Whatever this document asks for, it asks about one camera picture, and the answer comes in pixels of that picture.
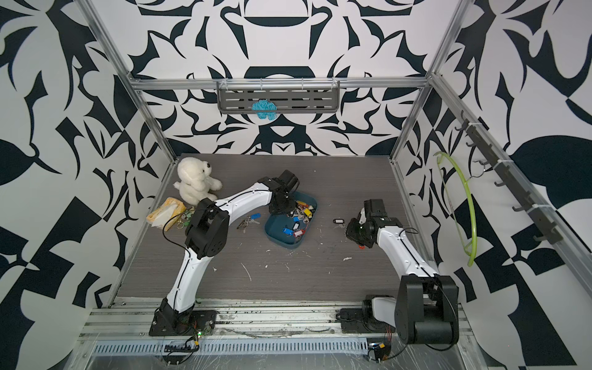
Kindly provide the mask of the blue tag key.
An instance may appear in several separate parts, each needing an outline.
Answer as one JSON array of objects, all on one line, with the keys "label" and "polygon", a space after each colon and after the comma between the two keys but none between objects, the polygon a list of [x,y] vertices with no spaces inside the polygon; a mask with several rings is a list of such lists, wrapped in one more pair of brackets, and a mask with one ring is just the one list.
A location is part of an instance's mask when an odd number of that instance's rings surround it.
[{"label": "blue tag key", "polygon": [[257,214],[251,214],[250,216],[246,217],[245,219],[243,219],[239,225],[237,226],[237,229],[245,229],[246,227],[248,227],[251,224],[260,224],[259,219],[261,218],[261,214],[257,213]]}]

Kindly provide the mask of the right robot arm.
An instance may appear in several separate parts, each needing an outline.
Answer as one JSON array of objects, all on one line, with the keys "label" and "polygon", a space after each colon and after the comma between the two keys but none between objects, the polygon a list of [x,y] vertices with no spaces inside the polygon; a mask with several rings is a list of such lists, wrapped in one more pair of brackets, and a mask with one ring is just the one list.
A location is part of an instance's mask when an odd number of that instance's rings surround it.
[{"label": "right robot arm", "polygon": [[419,254],[409,239],[415,231],[388,216],[382,200],[370,199],[348,223],[346,237],[359,246],[379,247],[399,276],[395,298],[371,299],[372,317],[394,327],[406,345],[449,348],[459,340],[459,288]]}]

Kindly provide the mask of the teal storage box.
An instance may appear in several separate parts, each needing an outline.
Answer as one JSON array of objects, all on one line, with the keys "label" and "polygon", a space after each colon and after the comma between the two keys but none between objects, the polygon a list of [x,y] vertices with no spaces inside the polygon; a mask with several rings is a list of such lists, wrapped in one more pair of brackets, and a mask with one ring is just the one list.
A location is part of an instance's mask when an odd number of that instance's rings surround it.
[{"label": "teal storage box", "polygon": [[287,214],[271,215],[265,224],[265,235],[276,245],[294,250],[300,247],[318,209],[317,200],[301,192],[294,193],[295,208]]}]

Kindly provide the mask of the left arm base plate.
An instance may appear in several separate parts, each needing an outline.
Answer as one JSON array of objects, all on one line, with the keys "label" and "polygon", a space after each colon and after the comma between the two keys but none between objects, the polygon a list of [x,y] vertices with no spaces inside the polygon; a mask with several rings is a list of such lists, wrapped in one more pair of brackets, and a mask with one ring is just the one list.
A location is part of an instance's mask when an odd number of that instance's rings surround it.
[{"label": "left arm base plate", "polygon": [[157,309],[152,320],[149,336],[183,336],[210,333],[215,328],[217,311],[198,310],[178,313]]}]

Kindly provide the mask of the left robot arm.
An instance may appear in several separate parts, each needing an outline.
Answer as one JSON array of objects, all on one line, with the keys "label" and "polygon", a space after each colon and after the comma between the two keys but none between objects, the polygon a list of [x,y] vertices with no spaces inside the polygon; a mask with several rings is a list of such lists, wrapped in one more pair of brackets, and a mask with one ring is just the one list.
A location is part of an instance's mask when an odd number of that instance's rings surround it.
[{"label": "left robot arm", "polygon": [[267,206],[271,214],[287,214],[296,206],[294,192],[299,184],[296,175],[286,170],[279,177],[263,177],[230,197],[201,200],[185,231],[180,271],[159,311],[175,319],[192,311],[209,263],[227,243],[229,226],[263,206]]}]

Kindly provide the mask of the green tag key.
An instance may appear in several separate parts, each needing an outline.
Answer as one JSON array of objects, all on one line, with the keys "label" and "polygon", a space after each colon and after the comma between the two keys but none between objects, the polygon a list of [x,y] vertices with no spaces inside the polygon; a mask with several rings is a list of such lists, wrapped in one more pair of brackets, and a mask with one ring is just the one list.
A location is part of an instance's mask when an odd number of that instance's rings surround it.
[{"label": "green tag key", "polygon": [[191,218],[193,217],[195,212],[194,208],[186,209],[183,214],[181,214],[180,218],[177,221],[177,228],[184,229],[191,223]]}]

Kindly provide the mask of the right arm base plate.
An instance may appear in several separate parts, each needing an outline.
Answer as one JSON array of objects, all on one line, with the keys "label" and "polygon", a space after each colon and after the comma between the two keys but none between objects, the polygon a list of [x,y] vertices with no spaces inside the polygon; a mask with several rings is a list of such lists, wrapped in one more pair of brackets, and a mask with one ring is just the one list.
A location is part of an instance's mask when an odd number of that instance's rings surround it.
[{"label": "right arm base plate", "polygon": [[395,309],[342,308],[335,316],[344,333],[396,333]]}]

